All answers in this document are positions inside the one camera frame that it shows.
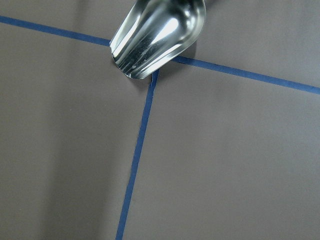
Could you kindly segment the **metal scoop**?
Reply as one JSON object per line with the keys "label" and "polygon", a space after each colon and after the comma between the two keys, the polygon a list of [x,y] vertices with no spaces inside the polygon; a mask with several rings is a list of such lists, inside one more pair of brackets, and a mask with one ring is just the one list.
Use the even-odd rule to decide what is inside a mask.
{"label": "metal scoop", "polygon": [[117,68],[145,79],[189,48],[206,20],[203,0],[137,0],[110,41]]}

